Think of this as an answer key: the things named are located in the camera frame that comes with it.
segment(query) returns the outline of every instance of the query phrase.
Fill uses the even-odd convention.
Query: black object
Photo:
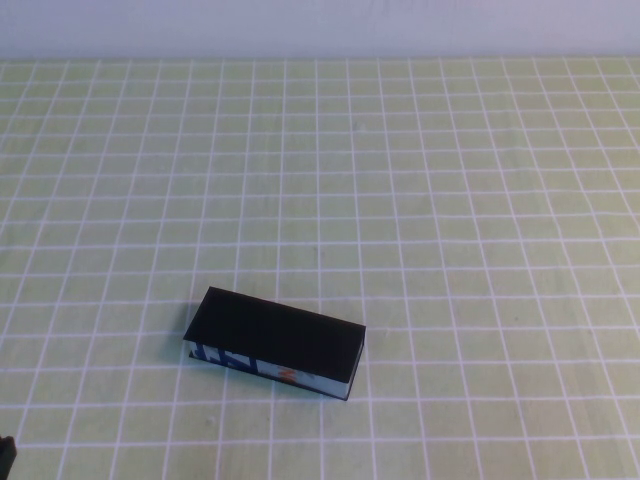
[[[18,451],[13,437],[0,437],[0,480],[9,478],[9,471],[16,455],[18,455]]]
[[[184,340],[192,358],[346,400],[364,325],[209,287]]]

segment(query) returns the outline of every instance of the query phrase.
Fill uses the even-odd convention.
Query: green grid mat
[[[640,59],[0,62],[15,478],[640,475]],[[368,326],[348,402],[187,358]]]

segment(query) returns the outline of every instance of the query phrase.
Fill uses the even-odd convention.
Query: table surface
[[[0,62],[0,134],[12,478],[640,475],[640,59]],[[366,324],[349,401],[209,285]]]

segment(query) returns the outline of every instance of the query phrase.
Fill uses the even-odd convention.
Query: white grid line
[[[347,63],[347,71],[349,71],[349,60],[346,61]],[[351,106],[351,89],[349,87],[349,84],[347,84],[347,105],[349,107],[349,121],[353,122],[353,119],[351,117],[351,112],[352,112],[352,106]],[[355,142],[353,139],[353,128],[350,129],[350,133],[349,133],[349,140],[351,142],[351,166],[353,168],[353,190],[354,192],[357,191],[357,186],[356,186],[356,177],[355,177],[355,172],[356,172],[356,159],[355,159],[355,153],[354,153],[354,146],[355,146]],[[361,232],[360,232],[360,221],[358,220],[358,211],[356,210],[356,235],[357,235],[357,246],[358,246],[358,265],[362,266],[363,262],[362,262],[362,244],[361,244]],[[364,278],[362,275],[362,271],[359,272],[359,280],[360,280],[360,292],[364,293]],[[362,320],[364,322],[365,325],[367,325],[367,310],[366,310],[366,305],[365,305],[365,300],[364,300],[364,296],[361,296],[360,298],[360,302],[361,302],[361,307],[362,307]],[[369,441],[371,442],[371,468],[372,468],[372,473],[373,473],[373,480],[378,480],[378,466],[377,466],[377,462],[376,462],[376,435],[375,435],[375,424],[373,421],[373,395],[371,393],[371,369],[369,368],[369,361],[370,361],[370,354],[369,354],[369,347],[367,345],[367,342],[365,340],[365,344],[362,347],[362,354],[361,354],[361,359],[360,362],[362,363],[363,359],[362,357],[364,357],[364,361],[367,362],[366,365],[366,372],[367,372],[367,396],[369,398],[369,402],[368,402],[368,407],[369,407]]]
[[[255,74],[256,74],[256,63],[255,63],[255,61],[253,61],[251,63],[251,80],[252,80],[251,93],[252,93],[252,96],[251,96],[251,103],[249,103],[249,113],[252,112],[252,108],[253,108],[253,88],[254,88],[253,80],[255,80]],[[249,127],[248,127],[249,128],[249,132],[251,132],[251,124],[252,124],[252,121],[249,120]],[[242,224],[243,224],[243,219],[244,219],[244,215],[243,215],[244,214],[244,201],[245,201],[244,194],[245,194],[246,180],[247,180],[247,177],[246,177],[247,170],[246,169],[247,169],[247,165],[249,163],[247,161],[248,157],[249,157],[249,142],[247,142],[247,150],[245,152],[245,163],[244,163],[245,175],[244,175],[243,180],[242,180],[242,200],[241,200],[241,203],[240,203],[240,216],[239,216],[239,224],[238,224],[238,236],[236,238],[236,242],[237,242],[238,245],[236,247],[236,258],[235,258],[235,269],[236,269],[236,271],[235,271],[234,276],[233,276],[233,290],[234,291],[237,291],[237,289],[238,289],[238,267],[240,266],[240,238],[241,238],[241,235],[242,235]],[[220,430],[218,432],[218,443],[221,443],[222,439],[224,437],[224,415],[225,415],[225,406],[226,406],[226,403],[227,403],[224,400],[226,400],[226,398],[227,398],[227,384],[228,384],[228,382],[229,382],[229,369],[225,368],[224,381],[223,381],[223,386],[222,386],[222,399],[223,399],[223,402],[222,402],[222,407],[220,408],[220,426],[219,426]],[[221,458],[222,458],[222,449],[219,449],[218,455],[216,456],[216,475],[215,475],[216,479],[220,479],[221,478],[220,477],[220,471],[221,471],[220,469],[221,469],[221,465],[222,465]]]
[[[158,88],[158,83],[159,83],[159,80],[160,80],[161,67],[162,67],[162,62],[160,62],[160,66],[158,68],[158,77],[156,78],[156,83],[155,83],[154,89]],[[151,116],[147,117],[147,121],[145,123],[145,128],[144,128],[145,133],[149,128],[150,119],[151,119]],[[143,134],[143,141],[140,142],[140,150],[138,152],[138,157],[137,157],[137,160],[136,160],[136,169],[137,169],[137,167],[139,165],[140,152],[142,152],[143,148],[144,148],[144,134]],[[130,187],[131,190],[133,189],[135,177],[136,177],[136,171],[134,169],[133,179],[132,179],[131,187]],[[169,199],[169,197],[167,196],[167,198],[165,199],[165,202],[164,202],[164,206],[163,206],[163,214],[166,214],[168,199]],[[120,231],[118,232],[118,234],[120,234],[122,232],[122,226],[123,225],[124,224],[121,225]],[[156,236],[156,244],[160,240],[160,232],[161,231],[162,231],[162,228],[158,229],[158,234]],[[115,261],[116,254],[117,254],[117,249],[116,249],[116,251],[114,251],[114,259],[113,259],[114,261]],[[152,266],[151,266],[151,271],[152,272],[155,269],[157,258],[158,258],[158,247],[156,246],[156,249],[155,249],[155,252],[154,252],[154,255],[153,255],[153,263],[152,263]],[[147,293],[145,295],[145,303],[144,303],[144,306],[142,308],[142,315],[141,315],[141,319],[140,319],[140,326],[139,326],[138,332],[136,334],[136,346],[135,346],[135,350],[134,350],[134,353],[133,353],[133,361],[131,362],[131,368],[129,370],[129,377],[127,379],[127,388],[126,388],[126,392],[125,392],[125,406],[122,407],[122,409],[121,409],[120,420],[118,422],[118,435],[117,435],[117,439],[116,439],[116,443],[115,443],[115,451],[113,453],[113,458],[112,458],[112,461],[111,461],[111,471],[110,471],[110,474],[109,474],[109,480],[113,480],[114,479],[116,466],[117,466],[117,462],[118,462],[118,453],[119,453],[119,449],[120,449],[120,442],[122,441],[122,431],[124,429],[124,419],[125,419],[125,416],[126,416],[126,413],[127,413],[126,403],[127,403],[127,400],[129,399],[129,392],[131,391],[131,381],[133,380],[133,365],[136,363],[136,359],[138,357],[138,349],[140,348],[140,336],[141,336],[140,334],[142,333],[142,329],[143,329],[143,321],[144,321],[144,317],[145,317],[145,312],[146,312],[146,310],[148,308],[148,305],[149,305],[148,304],[148,300],[149,300],[149,295],[151,293],[151,284],[152,284],[152,277],[149,276],[149,280],[148,280],[148,283],[147,283]]]
[[[187,81],[187,92],[186,92],[186,96],[189,96],[189,88],[191,86],[191,76],[192,76],[192,72],[193,72],[193,61],[190,62],[189,65],[189,79]],[[221,90],[221,86],[218,86],[218,95],[220,94],[220,90]],[[216,133],[216,122],[214,122],[213,124],[213,138],[215,138],[215,133]],[[206,183],[205,185],[208,186],[209,184],[209,178],[210,178],[210,172],[211,172],[211,163],[209,164],[209,171],[207,172],[207,177],[206,177]],[[200,219],[200,225],[198,227],[198,232],[201,231],[202,229],[202,224],[204,223],[204,211],[205,211],[205,203],[202,203],[202,214],[201,214],[201,219]],[[200,255],[200,246],[198,245],[196,247],[196,257],[195,257],[195,261],[193,263],[193,271],[191,272],[192,275],[192,280],[191,280],[191,288],[190,288],[190,298],[193,298],[193,291],[195,288],[195,279],[196,279],[196,265],[197,265],[197,259]],[[191,315],[193,314],[193,310],[192,310],[192,305],[189,304],[186,308],[185,308],[185,329],[186,326],[188,325],[189,322],[189,318],[191,317]],[[141,318],[140,319],[141,323],[145,322],[145,318]],[[169,453],[170,453],[170,445],[171,445],[171,439],[173,437],[173,426],[174,426],[174,421],[175,421],[175,415],[176,415],[176,402],[178,401],[178,392],[179,392],[179,387],[180,387],[180,374],[182,373],[182,369],[183,369],[183,365],[185,362],[185,351],[186,349],[181,348],[180,349],[180,368],[178,368],[178,372],[176,374],[176,383],[174,385],[174,392],[173,392],[173,405],[171,406],[171,416],[169,417],[169,429],[167,430],[167,446],[165,448],[165,452],[164,452],[164,463],[162,465],[162,479],[165,480],[167,478],[167,469],[169,467]]]
[[[444,78],[444,70],[442,68],[442,61],[439,62],[439,68],[440,68],[440,74],[443,76]],[[447,104],[449,105],[449,109],[451,109],[451,102],[450,100],[447,98]],[[431,188],[431,180],[429,180],[429,191],[431,192],[432,188]],[[433,209],[434,209],[434,214],[436,213],[436,206],[435,206],[435,202],[433,197],[431,198],[431,203],[433,204]],[[475,457],[476,457],[476,465],[478,468],[478,473],[480,475],[480,480],[484,480],[484,471],[482,469],[482,460],[480,457],[480,448],[478,446],[478,434],[476,431],[476,424],[475,424],[475,417],[473,414],[473,408],[471,406],[471,401],[469,400],[470,398],[470,394],[469,394],[469,385],[468,385],[468,381],[467,381],[467,377],[464,371],[464,367],[462,366],[462,359],[463,359],[463,354],[462,354],[462,348],[460,346],[460,338],[459,338],[459,334],[458,334],[458,329],[457,329],[457,319],[455,318],[455,314],[454,314],[454,309],[453,309],[453,305],[451,303],[451,286],[449,285],[449,280],[447,278],[447,265],[445,264],[444,261],[444,250],[443,250],[443,246],[442,246],[442,237],[440,234],[440,228],[438,226],[438,222],[436,223],[436,236],[438,238],[438,246],[440,248],[440,258],[442,261],[442,270],[445,272],[445,285],[446,285],[446,291],[449,294],[449,309],[451,310],[451,315],[452,315],[452,320],[453,320],[453,326],[454,326],[454,335],[455,335],[455,341],[456,341],[456,350],[458,353],[458,358],[460,360],[460,370],[461,370],[461,374],[462,374],[462,385],[464,387],[464,393],[465,396],[467,397],[467,412],[469,414],[469,421],[471,423],[471,436],[473,437],[473,447],[474,447],[474,453],[475,453]]]
[[[379,81],[379,88],[380,88],[380,96],[383,96],[383,87],[382,87],[382,72],[380,71],[380,61],[378,61],[378,81]],[[382,113],[383,113],[383,125],[384,125],[384,130],[387,130],[387,121],[386,121],[386,117],[384,115],[385,113],[385,100],[384,98],[382,99]],[[395,192],[395,188],[394,188],[394,182],[393,182],[393,167],[392,167],[392,163],[391,163],[391,149],[389,147],[389,137],[388,135],[385,135],[385,145],[387,147],[387,165],[389,168],[389,183],[391,186],[391,203],[393,204],[393,213],[394,213],[394,217],[395,217],[395,227],[396,227],[396,235],[398,238],[401,237],[400,235],[400,224],[398,222],[398,206],[396,204],[396,192]],[[400,270],[401,270],[401,278],[402,278],[402,291],[404,292],[404,310],[405,310],[405,314],[407,316],[407,319],[410,318],[410,309],[409,309],[409,300],[407,298],[408,296],[408,290],[407,290],[407,280],[406,280],[406,276],[405,276],[405,265],[404,265],[404,259],[403,259],[403,252],[402,252],[402,248],[400,247],[400,245],[398,245],[398,256],[400,259]],[[411,335],[409,335],[409,346],[410,346],[410,350],[411,350],[411,358],[413,360],[415,360],[416,355],[415,355],[415,350],[413,347],[413,337]],[[413,381],[414,381],[414,387],[416,389],[416,397],[418,396],[418,389],[419,384],[418,384],[418,372],[416,369],[415,364],[413,365]],[[416,404],[417,404],[417,408],[418,408],[418,419],[420,421],[420,436],[422,438],[426,438],[426,433],[425,433],[425,427],[424,427],[424,419],[423,419],[423,415],[422,415],[422,405],[420,405],[420,401],[416,400]],[[431,469],[429,467],[429,455],[427,454],[427,445],[425,442],[422,442],[422,456],[424,459],[424,468],[427,474],[427,479],[430,480],[431,479]]]

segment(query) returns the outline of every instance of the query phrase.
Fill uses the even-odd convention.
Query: box side
[[[349,382],[340,382],[319,375],[312,375],[301,370],[264,362],[246,355],[208,347],[195,342],[189,342],[189,346],[191,348],[190,357],[192,358],[269,378],[289,385],[294,385],[296,387],[336,397],[341,400],[346,400],[348,398],[351,384],[353,382],[353,375]]]

